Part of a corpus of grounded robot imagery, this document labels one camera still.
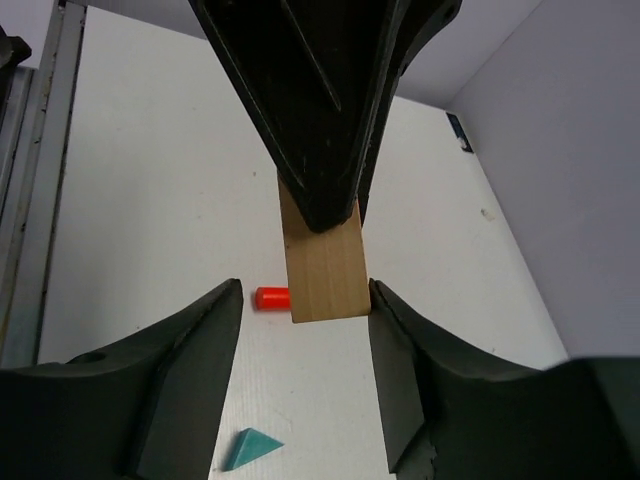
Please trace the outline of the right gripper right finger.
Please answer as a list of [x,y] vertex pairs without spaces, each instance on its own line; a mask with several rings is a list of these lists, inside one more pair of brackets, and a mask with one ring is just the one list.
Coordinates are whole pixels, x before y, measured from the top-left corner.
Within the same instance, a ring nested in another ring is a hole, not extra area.
[[639,361],[543,370],[490,354],[369,284],[368,331],[389,471],[398,479],[635,479]]

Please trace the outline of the red cylinder block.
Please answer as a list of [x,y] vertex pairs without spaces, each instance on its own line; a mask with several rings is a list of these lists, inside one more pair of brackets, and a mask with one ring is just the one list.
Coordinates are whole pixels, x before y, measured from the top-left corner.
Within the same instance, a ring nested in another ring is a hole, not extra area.
[[287,287],[261,286],[254,292],[254,306],[257,311],[289,311],[290,293]]

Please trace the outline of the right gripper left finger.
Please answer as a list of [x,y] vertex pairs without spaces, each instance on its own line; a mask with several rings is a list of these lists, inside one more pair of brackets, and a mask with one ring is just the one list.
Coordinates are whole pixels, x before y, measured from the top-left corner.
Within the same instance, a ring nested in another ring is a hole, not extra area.
[[1,373],[5,479],[205,479],[236,351],[242,285],[66,363]]

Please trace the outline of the natural wood block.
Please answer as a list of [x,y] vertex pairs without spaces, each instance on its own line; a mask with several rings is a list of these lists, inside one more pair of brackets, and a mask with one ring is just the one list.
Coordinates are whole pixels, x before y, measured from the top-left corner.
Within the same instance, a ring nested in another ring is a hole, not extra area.
[[366,316],[371,311],[359,206],[341,225],[314,233],[278,182],[291,317],[296,324]]

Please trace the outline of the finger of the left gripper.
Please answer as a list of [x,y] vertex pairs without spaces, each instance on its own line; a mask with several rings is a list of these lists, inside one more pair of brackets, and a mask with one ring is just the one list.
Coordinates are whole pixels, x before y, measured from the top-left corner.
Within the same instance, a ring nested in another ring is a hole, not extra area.
[[399,80],[457,0],[195,1],[307,227],[364,213]]

